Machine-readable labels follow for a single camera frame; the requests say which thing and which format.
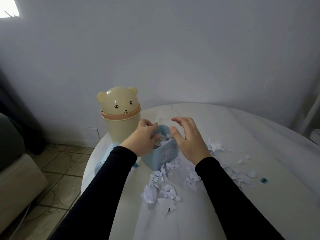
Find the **bear-shaped trash can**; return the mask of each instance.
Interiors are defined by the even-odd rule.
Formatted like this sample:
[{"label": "bear-shaped trash can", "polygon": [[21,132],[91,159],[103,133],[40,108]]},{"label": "bear-shaped trash can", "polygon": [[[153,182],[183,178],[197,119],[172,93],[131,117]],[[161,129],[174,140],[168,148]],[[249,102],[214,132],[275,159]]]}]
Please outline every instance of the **bear-shaped trash can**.
[{"label": "bear-shaped trash can", "polygon": [[139,124],[141,107],[135,87],[114,87],[97,96],[101,103],[101,115],[112,142],[123,142]]}]

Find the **left hand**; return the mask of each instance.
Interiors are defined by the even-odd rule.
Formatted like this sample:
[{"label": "left hand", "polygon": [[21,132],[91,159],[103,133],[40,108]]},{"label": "left hand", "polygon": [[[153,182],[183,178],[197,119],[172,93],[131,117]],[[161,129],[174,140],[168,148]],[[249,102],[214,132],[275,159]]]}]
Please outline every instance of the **left hand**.
[{"label": "left hand", "polygon": [[152,135],[157,128],[158,123],[152,124],[146,119],[141,119],[138,128],[120,146],[133,151],[137,157],[142,157],[151,152],[156,141],[160,140],[160,134]]}]

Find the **tiled floor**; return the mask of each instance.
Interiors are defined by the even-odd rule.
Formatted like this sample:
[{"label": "tiled floor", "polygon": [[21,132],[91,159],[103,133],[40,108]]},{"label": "tiled floor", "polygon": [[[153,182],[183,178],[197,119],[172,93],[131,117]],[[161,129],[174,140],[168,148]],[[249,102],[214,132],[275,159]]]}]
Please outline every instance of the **tiled floor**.
[{"label": "tiled floor", "polygon": [[50,236],[80,196],[83,173],[93,149],[50,144],[41,155],[31,155],[49,185],[35,199],[35,206],[13,239],[45,240]]}]

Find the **white round table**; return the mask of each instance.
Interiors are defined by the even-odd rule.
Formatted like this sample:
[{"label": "white round table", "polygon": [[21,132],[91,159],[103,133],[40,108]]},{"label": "white round table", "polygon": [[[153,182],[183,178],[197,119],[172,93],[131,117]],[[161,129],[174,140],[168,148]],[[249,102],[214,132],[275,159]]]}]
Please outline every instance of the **white round table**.
[{"label": "white round table", "polygon": [[[218,152],[216,158],[239,170],[256,171],[257,178],[252,185],[244,185],[243,192],[285,239],[320,238],[318,145],[267,119],[217,105],[171,104],[141,111],[142,118],[174,125],[184,135],[182,127],[171,121],[176,116],[192,117],[205,141],[211,137],[232,150]],[[94,178],[94,167],[110,143],[106,134],[91,154],[81,193]],[[245,155],[252,160],[238,165],[238,159],[245,160]],[[148,209],[140,194],[151,173],[142,162],[126,183],[109,239],[226,239],[208,196],[186,191],[179,183],[174,186],[183,202],[177,210],[163,218],[156,208]],[[260,182],[262,177],[268,180],[266,184]],[[243,216],[230,218],[241,221]]]}]

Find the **window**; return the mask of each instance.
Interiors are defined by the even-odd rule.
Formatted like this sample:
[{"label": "window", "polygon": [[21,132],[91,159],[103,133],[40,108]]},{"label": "window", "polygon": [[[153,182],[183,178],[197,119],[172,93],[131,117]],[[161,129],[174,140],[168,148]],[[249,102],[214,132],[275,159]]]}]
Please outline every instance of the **window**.
[{"label": "window", "polygon": [[14,0],[0,0],[0,19],[18,17],[19,11]]}]

